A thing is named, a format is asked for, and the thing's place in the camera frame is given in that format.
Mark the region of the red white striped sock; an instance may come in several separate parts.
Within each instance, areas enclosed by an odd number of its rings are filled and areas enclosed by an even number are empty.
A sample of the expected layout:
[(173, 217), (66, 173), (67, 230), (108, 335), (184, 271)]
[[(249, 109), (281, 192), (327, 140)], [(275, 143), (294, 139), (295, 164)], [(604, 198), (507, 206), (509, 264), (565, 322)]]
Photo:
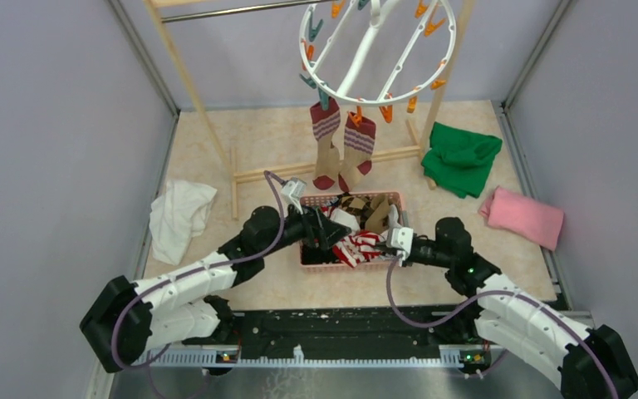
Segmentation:
[(381, 235), (362, 230), (346, 236), (331, 251), (342, 264), (356, 268), (378, 259), (380, 252), (376, 245), (383, 242), (385, 239)]

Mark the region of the beige purple striped sock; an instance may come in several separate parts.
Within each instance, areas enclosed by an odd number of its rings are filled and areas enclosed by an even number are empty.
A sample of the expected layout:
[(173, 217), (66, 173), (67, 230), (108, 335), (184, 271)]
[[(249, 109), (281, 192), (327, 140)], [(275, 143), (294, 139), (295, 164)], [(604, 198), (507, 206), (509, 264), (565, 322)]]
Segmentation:
[(343, 192), (350, 192), (372, 169), (375, 149), (376, 124), (364, 117), (360, 127), (346, 119), (344, 132), (344, 157), (338, 175), (338, 183)]

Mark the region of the white round clip hanger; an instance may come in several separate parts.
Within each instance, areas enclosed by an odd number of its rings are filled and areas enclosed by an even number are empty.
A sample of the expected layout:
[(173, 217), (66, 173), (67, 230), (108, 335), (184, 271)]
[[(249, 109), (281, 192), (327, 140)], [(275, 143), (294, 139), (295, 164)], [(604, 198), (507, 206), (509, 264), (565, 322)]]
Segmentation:
[[(311, 59), (317, 58), (324, 48), (327, 38), (333, 33), (338, 23), (337, 19), (331, 15), (332, 2), (334, 1), (329, 2), (326, 6), (317, 4), (314, 22), (322, 18), (324, 23), (319, 36), (312, 43)], [(371, 19), (370, 3), (372, 1), (363, 2), (365, 2), (365, 6), (354, 11), (346, 20), (341, 35), (334, 42), (332, 49), (324, 58), (317, 73), (333, 90), (338, 89), (346, 77), (356, 50), (368, 28)], [(397, 3), (396, 6), (382, 24), (354, 84), (347, 92), (349, 97), (362, 98), (367, 101), (378, 98), (385, 82), (418, 26), (420, 20), (415, 16), (418, 5), (428, 5), (432, 1), (395, 2)], [(297, 41), (300, 51), (299, 33)], [(446, 26), (440, 27), (427, 37), (420, 37), (404, 62), (401, 72), (395, 78), (392, 87), (388, 90), (390, 96), (403, 95), (429, 80), (438, 68), (448, 46), (449, 32)], [(300, 77), (302, 79), (301, 55), (300, 59)]]

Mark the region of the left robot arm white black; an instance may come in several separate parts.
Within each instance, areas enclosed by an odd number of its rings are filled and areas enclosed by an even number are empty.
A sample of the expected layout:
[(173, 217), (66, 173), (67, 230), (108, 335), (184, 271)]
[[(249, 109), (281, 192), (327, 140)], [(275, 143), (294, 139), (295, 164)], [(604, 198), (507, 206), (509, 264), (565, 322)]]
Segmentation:
[(319, 210), (256, 208), (240, 232), (205, 258), (173, 273), (110, 280), (81, 320), (80, 330), (108, 373), (131, 367), (145, 352), (190, 338), (223, 343), (232, 312), (216, 293), (263, 271), (264, 258), (296, 243), (331, 249), (351, 228)]

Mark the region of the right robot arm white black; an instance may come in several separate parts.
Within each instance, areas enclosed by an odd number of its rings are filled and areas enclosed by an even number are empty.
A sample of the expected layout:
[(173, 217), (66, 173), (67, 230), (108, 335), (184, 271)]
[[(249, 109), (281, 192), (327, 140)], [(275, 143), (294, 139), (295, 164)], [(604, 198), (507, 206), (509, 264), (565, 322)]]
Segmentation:
[(433, 239), (397, 226), (381, 249), (392, 255), (388, 271), (403, 262), (445, 268), (451, 288), (466, 299), (433, 322), (417, 322), (396, 306), (398, 318), (416, 328), (436, 328), (454, 320), (464, 342), (494, 342), (540, 372), (564, 398), (629, 398), (638, 392), (638, 374), (621, 335), (602, 324), (588, 327), (520, 289), (500, 268), (474, 251), (472, 236), (458, 217), (445, 217)]

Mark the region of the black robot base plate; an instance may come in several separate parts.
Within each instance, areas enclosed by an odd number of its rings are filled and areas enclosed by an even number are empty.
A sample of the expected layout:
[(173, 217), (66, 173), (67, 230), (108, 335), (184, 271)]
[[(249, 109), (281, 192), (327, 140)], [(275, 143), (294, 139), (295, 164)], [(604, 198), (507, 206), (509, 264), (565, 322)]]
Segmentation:
[(497, 344), (477, 335), (470, 305), (449, 321), (433, 323), (451, 305), (405, 306), (402, 321), (389, 307), (236, 311), (211, 337), (183, 340), (186, 347), (238, 349), (243, 360), (288, 359), (300, 347), (308, 360), (408, 360), (438, 358), (449, 348), (477, 352)]

